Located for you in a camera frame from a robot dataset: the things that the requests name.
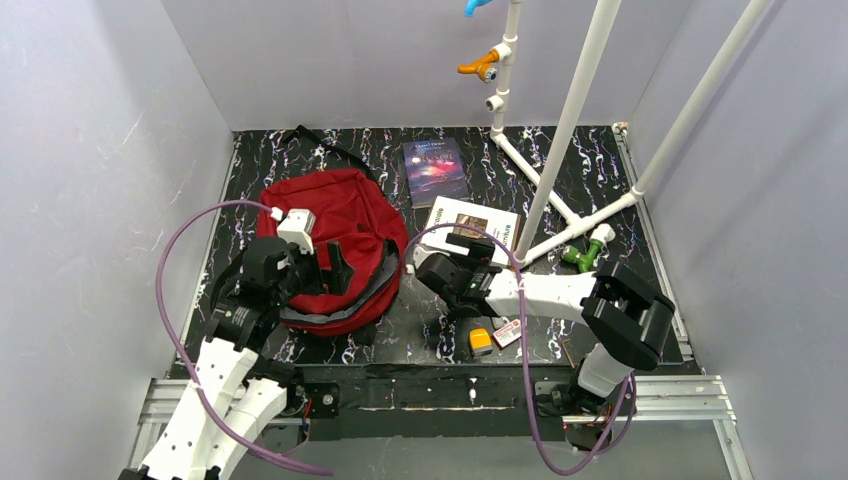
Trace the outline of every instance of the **white book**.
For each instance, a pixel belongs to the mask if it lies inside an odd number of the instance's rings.
[[[509,247],[511,251],[514,251],[515,245],[518,242],[521,216],[517,213],[464,202],[462,200],[437,197],[435,203],[433,203],[432,210],[430,210],[430,217],[427,219],[427,228],[443,223],[461,223],[477,227],[489,235],[493,235]],[[447,243],[448,233],[457,233],[469,238],[480,238],[480,235],[476,232],[460,227],[440,228],[424,235],[421,239],[421,244],[443,252],[468,253],[468,249],[466,248]],[[492,257],[492,264],[500,267],[509,266],[506,253],[498,248],[497,245],[495,246],[495,254]]]

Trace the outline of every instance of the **white pvc pipe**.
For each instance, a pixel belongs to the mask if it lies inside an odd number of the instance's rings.
[[[698,86],[692,91],[686,105],[683,106],[674,124],[657,148],[654,157],[648,163],[648,167],[645,168],[645,171],[639,177],[639,181],[636,182],[636,186],[633,188],[634,195],[639,197],[644,195],[657,174],[665,170],[668,162],[680,151],[680,147],[689,138],[695,123],[701,118],[707,104],[712,100],[713,95],[721,85],[721,81],[727,75],[733,61],[745,45],[748,34],[751,33],[769,3],[771,3],[771,0],[751,0],[745,7],[745,11],[742,12],[733,30],[730,31],[707,71],[704,72],[704,76],[701,77],[701,81],[698,82]]]
[[[574,71],[574,78],[572,78],[571,86],[568,89],[568,96],[565,99],[565,105],[563,105],[562,114],[559,117],[557,130],[554,134],[554,139],[551,141],[551,149],[548,152],[545,168],[542,170],[542,178],[539,181],[536,196],[533,198],[533,203],[530,206],[530,212],[527,215],[524,230],[521,232],[521,238],[518,240],[518,248],[515,255],[524,264],[527,263],[525,256],[530,249],[530,245],[533,243],[536,230],[539,228],[539,222],[542,220],[542,212],[554,188],[554,181],[557,175],[559,175],[559,169],[562,166],[565,151],[568,148],[568,144],[571,143],[574,127],[577,125],[577,118],[583,109],[583,103],[586,101],[589,87],[592,85],[592,79],[595,77],[595,70],[597,70],[598,63],[601,61],[601,54],[603,54],[604,47],[607,44],[607,39],[612,30],[619,5],[621,5],[621,0],[598,0],[595,13],[592,15],[592,23],[589,24],[589,33],[586,34],[583,51],[580,52],[577,69]]]
[[[539,174],[536,173],[536,170],[524,159],[521,155],[521,152],[515,149],[511,143],[509,143],[509,139],[506,138],[504,134],[498,134],[492,137],[492,141],[495,142],[495,145],[501,148],[507,156],[512,159],[512,162],[533,182],[533,185],[539,186]],[[565,218],[565,221],[570,225],[578,220],[580,220],[580,215],[574,213],[568,205],[557,195],[556,192],[551,192],[548,196],[548,201],[551,202],[551,205],[559,212],[560,215]]]
[[[510,0],[509,11],[506,14],[506,29],[504,30],[503,43],[510,48],[512,53],[501,62],[498,71],[498,88],[496,93],[503,100],[503,106],[495,112],[492,121],[492,132],[503,131],[504,115],[509,107],[509,81],[512,76],[512,62],[515,61],[515,49],[518,46],[518,17],[521,14],[521,2],[523,0]]]
[[[635,205],[638,200],[639,197],[633,195],[631,192],[627,192],[622,195],[618,200],[598,210],[592,215],[581,218],[580,221],[569,225],[568,228],[566,228],[565,230],[545,240],[539,245],[536,245],[535,247],[531,248],[527,252],[527,255],[524,259],[524,265],[527,265],[530,262],[536,260],[537,258],[546,255],[548,252],[562,245],[563,243],[573,238],[577,238],[580,235],[583,235],[584,233],[588,232],[589,230],[592,230],[599,223],[603,222],[607,218],[615,215],[616,213],[624,210],[627,207]]]

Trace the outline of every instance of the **backpack strap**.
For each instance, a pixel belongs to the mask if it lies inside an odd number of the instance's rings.
[[[240,250],[233,260],[227,265],[227,268],[218,275],[218,278],[215,279],[215,283],[212,285],[212,292],[209,294],[209,309],[210,311],[215,310],[215,305],[218,304],[218,297],[221,295],[221,290],[226,286],[227,291],[224,294],[227,294],[230,289],[235,287],[235,275],[239,272],[241,268],[242,262],[244,260],[244,250]]]
[[[312,142],[315,145],[320,145],[320,146],[324,147],[324,150],[329,150],[329,151],[339,155],[340,157],[347,159],[348,161],[350,161],[350,163],[353,167],[358,168],[359,170],[362,171],[362,173],[365,174],[365,178],[367,178],[368,180],[371,180],[374,183],[377,183],[377,178],[374,176],[374,172],[371,170],[371,167],[369,167],[368,164],[365,163],[361,158],[359,158],[356,155],[348,152],[347,150],[336,147],[334,145],[330,145],[329,143],[321,140],[321,138],[319,138],[318,135],[315,135],[315,133],[313,133],[312,130],[304,127],[303,125],[298,125],[294,130],[289,132],[288,135],[283,137],[282,143],[289,143],[294,138],[301,138],[303,140],[309,140],[310,142]]]

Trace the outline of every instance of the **book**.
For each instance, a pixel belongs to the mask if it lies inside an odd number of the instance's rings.
[[[439,196],[470,198],[456,140],[404,143],[403,156],[412,208],[429,207]]]
[[[511,251],[515,250],[518,242],[519,225],[521,216],[517,213],[498,210],[497,208],[477,205],[447,197],[437,197],[427,218],[427,226],[440,225],[442,223],[461,223],[471,225],[493,235]],[[434,230],[421,239],[421,244],[429,248],[443,252],[454,252],[465,254],[467,249],[458,245],[447,243],[448,233],[456,233],[468,238],[481,238],[477,232],[461,227],[440,228]],[[495,246],[495,254],[492,256],[492,264],[500,267],[509,267],[509,259],[503,250]]]

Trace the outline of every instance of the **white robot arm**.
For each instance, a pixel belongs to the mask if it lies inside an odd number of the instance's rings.
[[[572,320],[598,337],[578,368],[564,413],[600,406],[634,369],[657,367],[674,304],[624,265],[607,262],[598,272],[579,275],[524,273],[518,285],[514,272],[489,264],[491,242],[453,233],[447,240],[468,253],[446,254],[419,245],[413,262],[416,278],[445,300],[452,315],[515,317],[522,290],[527,315]]]
[[[212,409],[249,441],[286,408],[291,372],[258,354],[279,325],[279,308],[301,293],[343,293],[350,280],[346,270],[319,268],[309,236],[315,221],[311,212],[284,215],[275,209],[272,218],[280,222],[277,236],[253,240],[216,279],[212,318],[195,364]],[[256,371],[258,362],[265,368]],[[248,375],[246,393],[230,409]],[[215,425],[197,385],[189,382],[141,467],[124,470],[119,480],[227,480],[246,451]]]

